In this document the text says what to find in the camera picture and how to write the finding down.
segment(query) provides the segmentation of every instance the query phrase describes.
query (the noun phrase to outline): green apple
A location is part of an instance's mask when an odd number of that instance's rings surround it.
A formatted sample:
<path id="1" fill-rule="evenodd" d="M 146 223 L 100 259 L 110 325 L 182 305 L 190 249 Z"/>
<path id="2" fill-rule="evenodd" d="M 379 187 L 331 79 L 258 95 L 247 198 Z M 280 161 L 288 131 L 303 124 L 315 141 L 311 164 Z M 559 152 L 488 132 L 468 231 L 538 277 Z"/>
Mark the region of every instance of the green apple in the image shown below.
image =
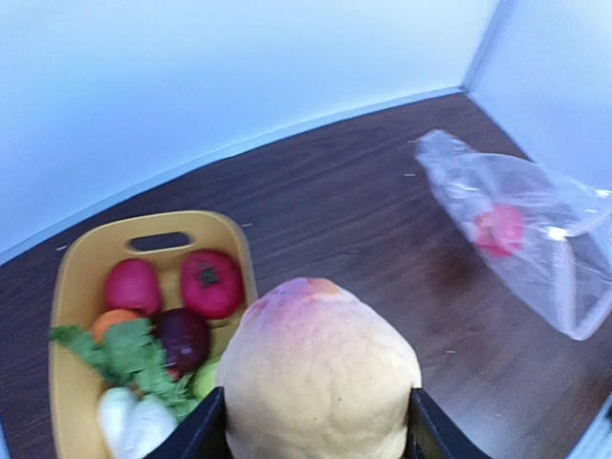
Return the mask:
<path id="1" fill-rule="evenodd" d="M 195 374 L 195 379 L 193 381 L 193 395 L 197 399 L 203 400 L 212 391 L 212 389 L 214 389 L 214 376 L 217 373 L 219 361 L 221 361 L 220 357 L 210 359 L 204 365 L 202 365 Z"/>

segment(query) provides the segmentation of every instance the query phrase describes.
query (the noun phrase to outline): plastic bag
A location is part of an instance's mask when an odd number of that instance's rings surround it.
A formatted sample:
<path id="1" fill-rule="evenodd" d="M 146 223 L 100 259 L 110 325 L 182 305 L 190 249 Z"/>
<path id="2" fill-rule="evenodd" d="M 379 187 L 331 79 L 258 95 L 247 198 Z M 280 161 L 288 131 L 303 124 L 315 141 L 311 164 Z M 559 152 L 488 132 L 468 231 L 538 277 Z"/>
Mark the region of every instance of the plastic bag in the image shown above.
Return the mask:
<path id="1" fill-rule="evenodd" d="M 612 192 L 485 154 L 444 131 L 419 139 L 434 196 L 515 295 L 573 339 L 612 309 Z"/>

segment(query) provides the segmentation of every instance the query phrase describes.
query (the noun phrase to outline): white wall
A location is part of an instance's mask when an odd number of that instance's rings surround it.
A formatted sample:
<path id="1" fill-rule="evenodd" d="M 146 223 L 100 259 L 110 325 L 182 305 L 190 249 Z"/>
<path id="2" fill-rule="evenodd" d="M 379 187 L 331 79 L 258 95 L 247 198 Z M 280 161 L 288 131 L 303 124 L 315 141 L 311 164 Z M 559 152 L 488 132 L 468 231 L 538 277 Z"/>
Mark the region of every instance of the white wall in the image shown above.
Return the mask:
<path id="1" fill-rule="evenodd" d="M 534 160 L 612 188 L 612 2 L 513 3 L 472 98 Z"/>
<path id="2" fill-rule="evenodd" d="M 229 145 L 457 86 L 495 3 L 0 2 L 0 254 Z"/>

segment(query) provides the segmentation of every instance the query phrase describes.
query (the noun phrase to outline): wooden surface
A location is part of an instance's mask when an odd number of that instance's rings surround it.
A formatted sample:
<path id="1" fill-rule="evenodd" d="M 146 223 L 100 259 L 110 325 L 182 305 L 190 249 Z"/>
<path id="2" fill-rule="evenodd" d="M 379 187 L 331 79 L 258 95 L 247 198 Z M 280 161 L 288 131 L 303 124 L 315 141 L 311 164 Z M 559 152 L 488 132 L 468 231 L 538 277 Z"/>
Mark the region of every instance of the wooden surface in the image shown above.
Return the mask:
<path id="1" fill-rule="evenodd" d="M 0 413 L 13 458 L 55 457 L 47 331 L 61 247 L 103 223 L 190 208 L 245 226 L 260 293 L 324 276 L 371 304 L 415 347 L 428 392 L 488 454 L 565 457 L 612 390 L 612 321 L 575 342 L 509 293 L 413 158 L 411 141 L 433 128 L 520 155 L 464 96 L 428 100 L 196 170 L 0 267 Z"/>

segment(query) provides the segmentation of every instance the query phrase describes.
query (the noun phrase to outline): dark purple fruit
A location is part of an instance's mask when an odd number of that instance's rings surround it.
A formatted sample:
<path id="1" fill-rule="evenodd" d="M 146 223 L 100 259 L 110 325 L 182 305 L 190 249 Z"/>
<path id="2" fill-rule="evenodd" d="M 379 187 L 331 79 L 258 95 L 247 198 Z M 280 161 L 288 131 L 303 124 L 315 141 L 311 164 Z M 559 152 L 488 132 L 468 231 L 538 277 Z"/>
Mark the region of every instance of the dark purple fruit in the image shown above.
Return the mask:
<path id="1" fill-rule="evenodd" d="M 156 335 L 164 346 L 168 371 L 176 378 L 197 370 L 210 354 L 207 322 L 186 308 L 162 312 Z"/>

